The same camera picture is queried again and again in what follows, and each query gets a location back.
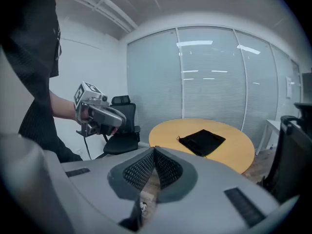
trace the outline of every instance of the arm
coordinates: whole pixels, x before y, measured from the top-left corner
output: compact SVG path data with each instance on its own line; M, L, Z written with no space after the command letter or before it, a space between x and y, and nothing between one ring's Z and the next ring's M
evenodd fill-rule
M54 117L76 120L76 109L73 102L62 99L50 91L51 108ZM82 119L88 118L88 111L82 112Z

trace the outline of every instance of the mesh chair back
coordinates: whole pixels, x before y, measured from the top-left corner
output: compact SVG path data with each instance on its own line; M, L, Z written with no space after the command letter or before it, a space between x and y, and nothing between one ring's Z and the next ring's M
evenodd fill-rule
M117 133L133 133L135 130L136 105L131 103L129 96L114 97L112 99L111 107L122 112L127 118L126 124L123 127L120 127Z
M274 161L264 187L280 202L284 203L302 193L308 183L312 163L312 140L300 128L281 119L281 131Z

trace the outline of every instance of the ceiling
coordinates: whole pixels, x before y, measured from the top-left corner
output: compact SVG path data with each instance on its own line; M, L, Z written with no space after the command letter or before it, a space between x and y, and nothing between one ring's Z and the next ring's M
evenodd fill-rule
M290 28L298 26L291 10L282 0L111 0L122 9L137 25L165 14L184 11L214 11L247 18L273 29L281 37ZM126 34L101 14L72 0L58 0L57 11L61 17L70 17L82 22L95 21L107 34L120 39Z

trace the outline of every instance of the person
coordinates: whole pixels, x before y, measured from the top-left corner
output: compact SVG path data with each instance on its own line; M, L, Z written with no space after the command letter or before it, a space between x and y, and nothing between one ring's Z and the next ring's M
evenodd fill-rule
M44 150L57 154L60 162L82 160L57 135L53 117L76 120L74 103L49 90L49 78L59 75L60 28L56 0L15 0L2 47L13 70L33 95L19 133ZM82 119L88 112L82 112Z

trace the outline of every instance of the cable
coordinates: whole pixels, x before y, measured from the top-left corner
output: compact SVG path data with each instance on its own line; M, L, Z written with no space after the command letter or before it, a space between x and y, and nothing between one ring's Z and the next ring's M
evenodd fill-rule
M87 142L86 142L86 138L83 137L83 140L84 140L84 143L86 144L86 148L87 148L87 152L88 152L89 158L90 158L90 160L92 160L91 156L90 156L90 153L89 153L89 148L88 148L88 145L87 145Z

